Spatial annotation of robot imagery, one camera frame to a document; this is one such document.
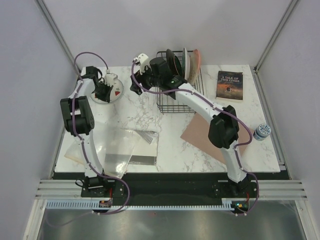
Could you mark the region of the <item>white watermelon pattern plate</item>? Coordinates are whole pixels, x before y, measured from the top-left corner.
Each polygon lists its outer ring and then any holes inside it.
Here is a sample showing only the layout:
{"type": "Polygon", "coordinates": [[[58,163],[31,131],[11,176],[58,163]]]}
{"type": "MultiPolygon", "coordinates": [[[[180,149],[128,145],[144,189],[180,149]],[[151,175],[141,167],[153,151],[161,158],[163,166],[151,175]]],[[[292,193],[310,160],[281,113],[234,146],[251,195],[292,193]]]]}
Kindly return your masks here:
{"type": "MultiPolygon", "coordinates": [[[[101,77],[98,82],[100,83],[103,83],[104,84],[104,78],[101,77]]],[[[115,102],[116,100],[118,100],[122,94],[123,94],[123,91],[124,91],[124,85],[123,83],[119,80],[119,78],[116,80],[116,82],[114,83],[113,85],[113,89],[111,90],[111,94],[110,94],[110,102],[107,103],[107,102],[104,102],[104,101],[101,101],[97,98],[95,98],[95,91],[90,95],[91,99],[98,103],[98,104],[111,104],[113,102],[115,102]]]]}

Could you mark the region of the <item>brown rimmed beige plate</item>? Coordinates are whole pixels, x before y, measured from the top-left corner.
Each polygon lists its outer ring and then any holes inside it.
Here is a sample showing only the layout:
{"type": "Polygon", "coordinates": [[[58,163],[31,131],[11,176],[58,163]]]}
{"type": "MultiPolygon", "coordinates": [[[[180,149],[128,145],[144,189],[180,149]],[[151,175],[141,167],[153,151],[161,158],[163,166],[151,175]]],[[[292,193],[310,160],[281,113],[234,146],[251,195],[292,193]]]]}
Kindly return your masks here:
{"type": "Polygon", "coordinates": [[[183,69],[178,57],[171,49],[166,50],[166,61],[173,75],[183,76],[183,69]]]}

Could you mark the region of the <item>red blue flower plate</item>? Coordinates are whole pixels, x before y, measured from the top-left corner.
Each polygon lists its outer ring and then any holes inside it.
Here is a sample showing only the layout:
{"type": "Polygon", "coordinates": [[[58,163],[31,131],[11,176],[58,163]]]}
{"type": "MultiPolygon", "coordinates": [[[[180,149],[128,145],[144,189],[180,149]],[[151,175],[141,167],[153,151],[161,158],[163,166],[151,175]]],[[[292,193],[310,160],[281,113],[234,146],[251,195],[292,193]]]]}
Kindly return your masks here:
{"type": "Polygon", "coordinates": [[[184,79],[188,80],[190,76],[190,55],[185,47],[182,50],[182,69],[184,79]]]}

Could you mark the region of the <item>pink cream leaf plate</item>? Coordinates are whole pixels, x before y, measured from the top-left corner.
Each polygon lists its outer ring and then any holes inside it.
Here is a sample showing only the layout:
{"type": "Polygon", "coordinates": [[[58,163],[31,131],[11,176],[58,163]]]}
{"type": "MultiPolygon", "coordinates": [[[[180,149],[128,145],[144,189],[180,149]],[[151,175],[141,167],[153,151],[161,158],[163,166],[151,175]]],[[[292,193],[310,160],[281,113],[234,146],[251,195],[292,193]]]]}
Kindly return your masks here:
{"type": "Polygon", "coordinates": [[[202,63],[202,57],[201,57],[200,51],[198,49],[193,50],[189,56],[189,60],[190,60],[189,77],[187,81],[191,85],[194,85],[196,80],[198,79],[198,75],[200,73],[200,68],[202,63]]]}

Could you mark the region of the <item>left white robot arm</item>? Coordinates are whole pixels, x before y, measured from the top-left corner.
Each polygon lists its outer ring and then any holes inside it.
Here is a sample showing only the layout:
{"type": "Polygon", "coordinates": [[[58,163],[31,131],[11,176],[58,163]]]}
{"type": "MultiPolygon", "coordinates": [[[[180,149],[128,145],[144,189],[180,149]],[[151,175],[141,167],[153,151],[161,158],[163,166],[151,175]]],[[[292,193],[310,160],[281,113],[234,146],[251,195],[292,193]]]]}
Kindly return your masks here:
{"type": "Polygon", "coordinates": [[[95,148],[95,120],[88,100],[97,89],[102,76],[98,68],[87,66],[85,73],[80,75],[73,93],[60,100],[65,130],[75,138],[80,150],[80,159],[84,164],[84,178],[75,181],[75,184],[81,187],[83,198],[105,198],[112,190],[95,148]]]}

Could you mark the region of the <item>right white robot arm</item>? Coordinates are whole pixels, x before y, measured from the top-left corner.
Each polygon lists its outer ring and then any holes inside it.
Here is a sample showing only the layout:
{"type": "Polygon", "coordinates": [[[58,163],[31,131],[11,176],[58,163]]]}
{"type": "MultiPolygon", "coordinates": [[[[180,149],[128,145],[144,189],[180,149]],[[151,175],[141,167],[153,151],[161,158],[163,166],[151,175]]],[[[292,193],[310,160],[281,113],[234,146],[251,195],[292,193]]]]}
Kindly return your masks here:
{"type": "Polygon", "coordinates": [[[131,72],[131,91],[138,95],[148,92],[169,96],[190,107],[209,123],[208,139],[220,149],[225,160],[229,191],[235,197],[242,196],[250,180],[248,171],[241,164],[239,126],[244,123],[237,118],[235,108],[209,100],[184,77],[174,75],[161,57],[150,59],[142,53],[133,59],[132,65],[138,66],[139,70],[131,72]]]}

